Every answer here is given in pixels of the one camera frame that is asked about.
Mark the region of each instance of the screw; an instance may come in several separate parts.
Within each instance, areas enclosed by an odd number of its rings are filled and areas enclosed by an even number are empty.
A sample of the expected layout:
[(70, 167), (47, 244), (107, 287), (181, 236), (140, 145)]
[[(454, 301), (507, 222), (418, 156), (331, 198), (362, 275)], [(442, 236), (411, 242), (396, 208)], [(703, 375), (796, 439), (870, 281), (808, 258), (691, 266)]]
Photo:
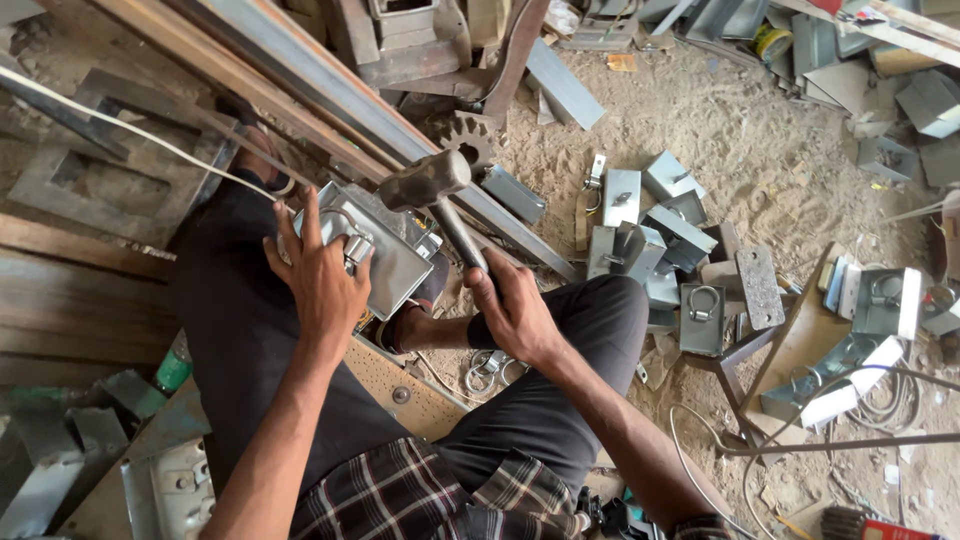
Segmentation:
[(406, 386), (398, 386), (394, 388), (394, 403), (398, 405), (403, 405), (410, 401), (410, 388)]

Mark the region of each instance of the plaid shirt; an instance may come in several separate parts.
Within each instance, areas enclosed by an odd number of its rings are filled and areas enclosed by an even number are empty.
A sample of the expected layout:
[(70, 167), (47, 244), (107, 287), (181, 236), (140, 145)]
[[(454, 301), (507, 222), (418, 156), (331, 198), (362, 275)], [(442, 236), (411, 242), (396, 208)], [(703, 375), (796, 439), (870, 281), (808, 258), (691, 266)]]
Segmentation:
[[(294, 540), (509, 538), (570, 540), (587, 524), (566, 485), (513, 450), (472, 495), (422, 439), (405, 438), (333, 470), (297, 505)], [(717, 516), (677, 527), (676, 540), (737, 538)]]

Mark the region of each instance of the leg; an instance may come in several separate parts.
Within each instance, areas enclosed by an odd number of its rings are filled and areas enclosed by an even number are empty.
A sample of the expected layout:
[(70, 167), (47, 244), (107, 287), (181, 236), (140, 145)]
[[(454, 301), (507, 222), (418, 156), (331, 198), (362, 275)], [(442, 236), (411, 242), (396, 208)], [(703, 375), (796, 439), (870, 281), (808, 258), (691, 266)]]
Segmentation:
[[(262, 185), (250, 171), (235, 174)], [(273, 399), (300, 335), (293, 295), (263, 255), (261, 239), (274, 234), (269, 202), (224, 184), (185, 235), (171, 281), (204, 412), (230, 469)], [(341, 363), (301, 493), (344, 461), (409, 435)]]
[[(646, 333), (648, 306), (642, 286), (629, 278), (604, 276), (561, 287), (543, 299), (567, 340), (610, 386), (626, 394)], [(446, 347), (496, 348), (482, 314), (466, 321), (438, 321), (433, 329), (428, 320), (418, 323), (420, 331), (404, 339), (404, 348), (422, 347), (418, 340), (425, 335)], [(536, 371), (467, 414), (436, 445), (469, 492), (517, 448), (542, 461), (577, 493), (600, 449), (564, 393)]]

